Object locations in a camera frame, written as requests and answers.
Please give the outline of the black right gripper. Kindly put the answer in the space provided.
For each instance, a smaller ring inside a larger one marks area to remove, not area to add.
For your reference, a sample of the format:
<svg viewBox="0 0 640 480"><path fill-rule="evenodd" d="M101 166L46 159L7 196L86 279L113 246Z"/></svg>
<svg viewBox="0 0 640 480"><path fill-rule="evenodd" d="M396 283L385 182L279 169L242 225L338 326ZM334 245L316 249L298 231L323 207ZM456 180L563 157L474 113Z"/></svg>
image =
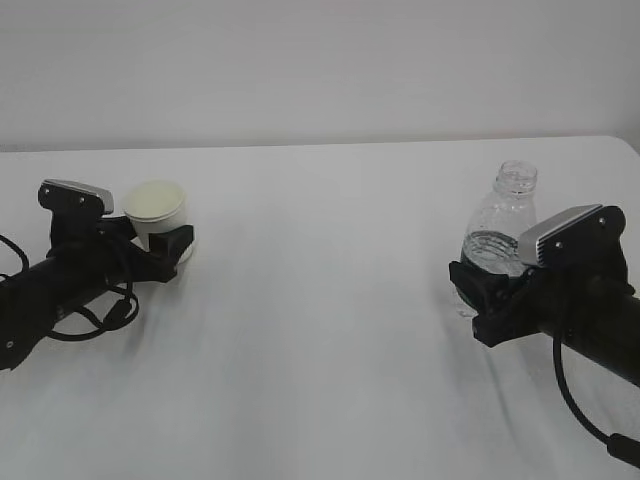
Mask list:
<svg viewBox="0 0 640 480"><path fill-rule="evenodd" d="M603 274L532 270L520 278L452 261L449 277L463 302L478 313L474 337L489 347L558 329L570 346L638 338L633 287Z"/></svg>

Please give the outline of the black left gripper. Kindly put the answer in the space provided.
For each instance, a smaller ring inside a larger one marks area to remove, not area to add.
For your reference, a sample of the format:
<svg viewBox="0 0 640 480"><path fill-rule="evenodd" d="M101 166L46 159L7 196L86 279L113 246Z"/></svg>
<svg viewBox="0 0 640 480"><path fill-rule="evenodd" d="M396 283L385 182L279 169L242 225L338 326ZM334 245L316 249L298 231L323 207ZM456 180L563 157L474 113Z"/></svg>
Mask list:
<svg viewBox="0 0 640 480"><path fill-rule="evenodd" d="M138 282L167 283L194 251L194 226L151 233L149 251L133 243L137 233L126 216L54 219L49 276L58 288L131 288Z"/></svg>

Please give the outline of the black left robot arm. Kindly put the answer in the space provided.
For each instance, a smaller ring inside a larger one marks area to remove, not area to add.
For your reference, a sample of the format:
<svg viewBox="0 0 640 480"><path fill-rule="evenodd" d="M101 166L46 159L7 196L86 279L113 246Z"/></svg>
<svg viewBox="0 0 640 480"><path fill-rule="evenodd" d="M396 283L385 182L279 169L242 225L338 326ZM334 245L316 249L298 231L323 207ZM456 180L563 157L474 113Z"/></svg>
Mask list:
<svg viewBox="0 0 640 480"><path fill-rule="evenodd" d="M11 242L23 268L1 280L1 368L13 370L43 339L82 342L120 330L136 319L134 285L167 283L195 239L192 225L149 236L149 249L133 243L125 217L106 218L63 235L47 257L31 266Z"/></svg>

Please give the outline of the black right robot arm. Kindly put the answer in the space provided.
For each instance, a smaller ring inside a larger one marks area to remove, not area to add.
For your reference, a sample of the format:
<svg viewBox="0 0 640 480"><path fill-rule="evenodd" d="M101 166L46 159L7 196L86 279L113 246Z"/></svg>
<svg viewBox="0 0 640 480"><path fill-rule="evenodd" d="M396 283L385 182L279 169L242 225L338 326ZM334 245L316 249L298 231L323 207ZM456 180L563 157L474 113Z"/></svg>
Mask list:
<svg viewBox="0 0 640 480"><path fill-rule="evenodd" d="M589 269L529 268L512 278L458 261L449 276L475 309L473 336L485 346L561 328L564 345L639 384L639 299L628 283Z"/></svg>

